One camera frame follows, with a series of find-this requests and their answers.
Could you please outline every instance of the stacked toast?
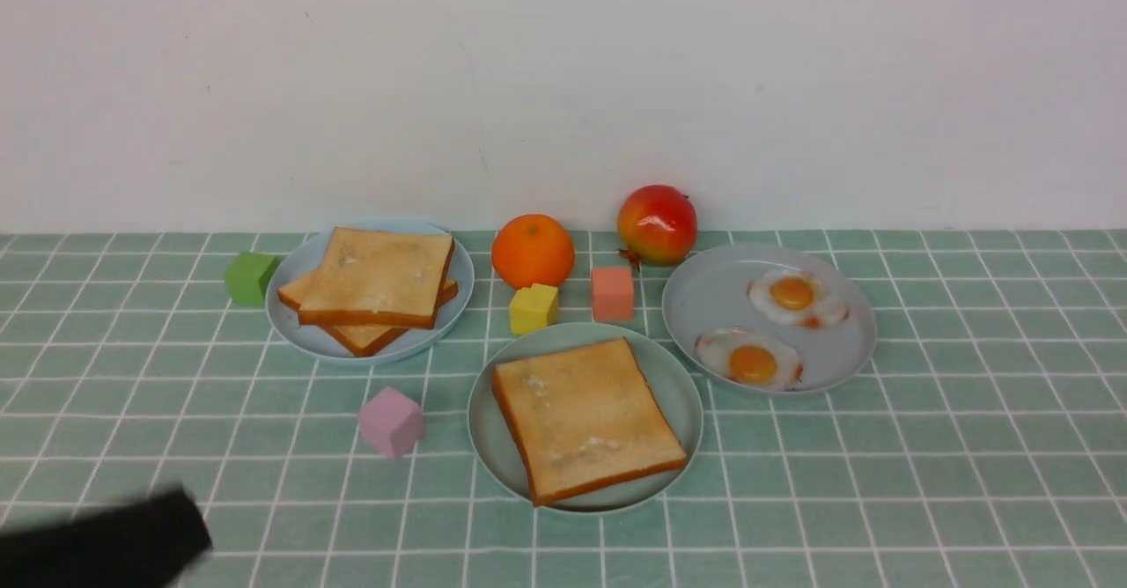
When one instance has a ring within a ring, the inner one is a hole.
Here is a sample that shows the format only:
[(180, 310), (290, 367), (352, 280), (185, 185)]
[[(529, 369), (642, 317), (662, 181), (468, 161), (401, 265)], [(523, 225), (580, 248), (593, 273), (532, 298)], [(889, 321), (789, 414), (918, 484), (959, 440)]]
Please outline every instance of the stacked toast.
[(689, 462), (624, 338), (499, 364), (492, 392), (535, 507)]
[(278, 287), (300, 324), (321, 327), (354, 356), (373, 356), (411, 328), (434, 328), (458, 295), (446, 278), (454, 239), (336, 228), (318, 268)]

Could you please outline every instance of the cube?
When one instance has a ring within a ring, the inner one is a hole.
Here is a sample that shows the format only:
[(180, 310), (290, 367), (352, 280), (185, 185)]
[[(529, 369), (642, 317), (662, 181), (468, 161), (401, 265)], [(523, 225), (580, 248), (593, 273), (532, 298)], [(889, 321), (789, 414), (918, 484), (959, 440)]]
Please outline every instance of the cube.
[(629, 267), (592, 268), (591, 318), (596, 322), (633, 319), (633, 276)]
[(357, 415), (360, 433), (388, 458), (402, 458), (423, 438), (423, 408), (394, 387), (385, 387)]
[(278, 268), (276, 256), (242, 251), (223, 271), (223, 284), (233, 302), (263, 306), (266, 304), (266, 284)]
[(560, 291), (548, 284), (520, 289), (508, 303), (508, 328), (514, 336), (550, 327), (560, 317)]

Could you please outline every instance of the white wall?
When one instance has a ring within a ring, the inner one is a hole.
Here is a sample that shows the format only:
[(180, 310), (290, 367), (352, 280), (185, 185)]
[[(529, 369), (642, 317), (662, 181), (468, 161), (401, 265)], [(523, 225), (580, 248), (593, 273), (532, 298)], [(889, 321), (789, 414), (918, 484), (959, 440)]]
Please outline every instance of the white wall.
[[(0, 0), (0, 230), (1127, 224), (1127, 0)], [(203, 207), (222, 207), (205, 211)]]

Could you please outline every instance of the salmon pink cube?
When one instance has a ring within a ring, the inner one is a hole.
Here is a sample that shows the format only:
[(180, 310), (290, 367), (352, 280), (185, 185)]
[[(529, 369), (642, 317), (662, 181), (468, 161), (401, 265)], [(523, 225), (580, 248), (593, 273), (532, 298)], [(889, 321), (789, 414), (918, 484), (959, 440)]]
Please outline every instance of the salmon pink cube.
[(591, 315), (596, 322), (633, 319), (633, 276), (629, 267), (592, 268)]
[(394, 387), (385, 387), (360, 411), (360, 433), (389, 458), (402, 458), (423, 438), (423, 408)]

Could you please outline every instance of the green cube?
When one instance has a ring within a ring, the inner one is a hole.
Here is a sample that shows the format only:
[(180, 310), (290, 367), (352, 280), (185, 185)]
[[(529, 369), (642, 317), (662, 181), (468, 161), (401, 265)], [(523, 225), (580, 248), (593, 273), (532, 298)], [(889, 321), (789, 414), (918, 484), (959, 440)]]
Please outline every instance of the green cube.
[(242, 251), (223, 271), (223, 284), (233, 302), (263, 306), (266, 304), (266, 284), (278, 268), (276, 256)]

